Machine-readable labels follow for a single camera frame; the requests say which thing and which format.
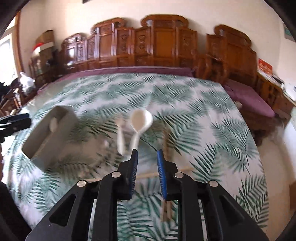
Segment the white plastic fork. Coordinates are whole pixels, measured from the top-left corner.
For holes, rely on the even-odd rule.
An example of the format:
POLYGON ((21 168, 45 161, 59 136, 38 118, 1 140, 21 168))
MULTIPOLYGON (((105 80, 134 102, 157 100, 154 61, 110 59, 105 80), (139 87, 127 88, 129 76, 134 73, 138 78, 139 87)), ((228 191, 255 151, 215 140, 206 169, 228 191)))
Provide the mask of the white plastic fork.
POLYGON ((125 122, 122 118, 118 118, 115 120, 115 124, 117 126, 117 151, 121 156, 125 155, 125 138, 123 135, 122 127, 125 122))

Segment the wooden chopstick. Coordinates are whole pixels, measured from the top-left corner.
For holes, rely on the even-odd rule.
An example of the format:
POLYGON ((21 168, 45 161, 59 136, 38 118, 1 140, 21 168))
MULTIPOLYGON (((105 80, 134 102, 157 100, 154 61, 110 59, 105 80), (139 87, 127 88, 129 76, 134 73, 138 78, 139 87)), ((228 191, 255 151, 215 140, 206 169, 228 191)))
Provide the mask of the wooden chopstick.
POLYGON ((169 160, 169 148, 168 148, 169 131, 165 128, 163 131, 163 154, 165 160, 169 160))

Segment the grey utensil tray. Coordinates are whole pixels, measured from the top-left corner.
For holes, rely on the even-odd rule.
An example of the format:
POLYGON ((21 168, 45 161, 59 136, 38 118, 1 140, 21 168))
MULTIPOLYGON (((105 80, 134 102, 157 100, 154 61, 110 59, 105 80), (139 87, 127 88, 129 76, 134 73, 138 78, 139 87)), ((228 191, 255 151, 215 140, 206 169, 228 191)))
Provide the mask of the grey utensil tray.
POLYGON ((77 122, 71 106, 55 106, 30 133, 23 144, 23 154, 40 170, 47 170, 56 163, 77 122))

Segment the white plastic bag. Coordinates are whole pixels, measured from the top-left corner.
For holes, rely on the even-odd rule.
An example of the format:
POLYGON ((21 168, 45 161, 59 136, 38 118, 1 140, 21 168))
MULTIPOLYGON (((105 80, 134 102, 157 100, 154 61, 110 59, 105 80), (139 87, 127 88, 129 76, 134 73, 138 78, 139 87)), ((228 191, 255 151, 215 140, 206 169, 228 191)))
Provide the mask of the white plastic bag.
POLYGON ((20 72, 20 83, 22 86, 23 93, 28 96, 31 92, 36 89, 35 81, 33 78, 26 75, 24 72, 20 72))

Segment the palm leaf tablecloth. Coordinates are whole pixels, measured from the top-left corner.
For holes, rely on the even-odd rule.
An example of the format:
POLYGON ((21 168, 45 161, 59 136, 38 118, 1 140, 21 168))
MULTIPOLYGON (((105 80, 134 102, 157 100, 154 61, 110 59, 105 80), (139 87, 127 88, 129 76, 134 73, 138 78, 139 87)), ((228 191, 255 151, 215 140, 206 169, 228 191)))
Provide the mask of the palm leaf tablecloth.
POLYGON ((57 163, 39 170, 23 153, 30 134, 19 133, 5 158, 6 181, 16 205, 35 227, 80 175, 99 176, 123 160, 116 152, 117 117, 144 108, 152 126, 139 141, 139 172, 156 170, 163 131, 169 131, 169 159, 190 166, 201 182, 214 179, 263 228, 268 221, 268 193, 259 153, 247 124, 220 84, 184 76, 111 74, 59 83, 30 101, 23 112, 36 125, 55 106, 73 107, 74 126, 57 163))

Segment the cardboard boxes stack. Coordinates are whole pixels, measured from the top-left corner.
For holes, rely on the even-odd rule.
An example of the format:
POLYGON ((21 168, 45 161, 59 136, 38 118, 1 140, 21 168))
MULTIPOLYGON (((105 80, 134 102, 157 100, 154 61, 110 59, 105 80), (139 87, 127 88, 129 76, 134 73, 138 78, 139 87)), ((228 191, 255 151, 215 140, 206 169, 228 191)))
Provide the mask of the cardboard boxes stack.
POLYGON ((54 59, 55 37, 53 30, 43 32, 36 40, 31 54, 31 65, 35 72, 45 71, 54 59))

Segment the carved wooden bench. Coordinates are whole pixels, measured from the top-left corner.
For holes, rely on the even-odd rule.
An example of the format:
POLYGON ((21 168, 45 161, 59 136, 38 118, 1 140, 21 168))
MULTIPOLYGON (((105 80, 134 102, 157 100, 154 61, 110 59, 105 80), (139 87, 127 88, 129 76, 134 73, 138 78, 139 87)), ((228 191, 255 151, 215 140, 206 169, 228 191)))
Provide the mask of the carved wooden bench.
POLYGON ((166 66, 197 68, 202 74, 222 68, 224 74, 255 77, 257 57, 249 37, 226 25, 206 36, 206 54, 198 54, 198 34, 179 15, 148 15, 139 28, 113 18, 96 23, 90 35, 76 33, 61 43, 61 63, 67 73, 83 70, 166 66))

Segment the red box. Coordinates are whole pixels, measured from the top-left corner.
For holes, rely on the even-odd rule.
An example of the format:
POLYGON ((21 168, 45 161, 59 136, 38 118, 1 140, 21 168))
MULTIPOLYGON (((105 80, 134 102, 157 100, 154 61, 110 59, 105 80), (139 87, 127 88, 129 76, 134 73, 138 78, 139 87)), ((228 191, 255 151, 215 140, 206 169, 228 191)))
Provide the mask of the red box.
POLYGON ((273 74, 273 67, 269 63, 260 58, 258 59, 258 70, 262 71, 267 75, 273 74))

